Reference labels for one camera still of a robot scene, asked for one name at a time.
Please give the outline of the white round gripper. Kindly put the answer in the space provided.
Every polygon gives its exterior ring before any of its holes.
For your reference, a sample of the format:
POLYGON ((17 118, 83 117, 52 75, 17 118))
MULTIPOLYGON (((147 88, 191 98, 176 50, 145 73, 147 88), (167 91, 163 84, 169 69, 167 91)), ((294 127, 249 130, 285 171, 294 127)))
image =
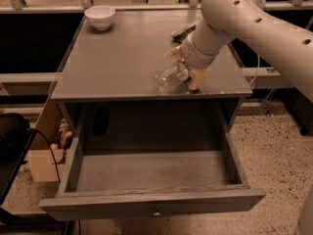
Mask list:
POLYGON ((189 70, 188 88, 191 91, 198 90, 205 82, 207 68, 218 54, 218 37, 212 33, 192 32, 182 42, 164 54, 166 59, 180 60, 194 68, 189 70))

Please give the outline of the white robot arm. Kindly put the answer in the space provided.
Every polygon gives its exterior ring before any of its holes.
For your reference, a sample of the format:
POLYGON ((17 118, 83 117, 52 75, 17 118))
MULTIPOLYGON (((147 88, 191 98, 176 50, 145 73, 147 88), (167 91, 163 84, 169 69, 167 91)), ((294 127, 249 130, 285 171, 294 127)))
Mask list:
MULTIPOLYGON (((191 67, 192 86, 201 84, 201 71, 230 40, 238 38, 272 65, 307 99, 313 99, 312 32, 267 14, 253 0, 201 0, 202 21, 173 51, 191 67)), ((308 188, 299 214, 283 194, 274 195, 255 212, 247 235, 312 235, 312 189, 308 188)))

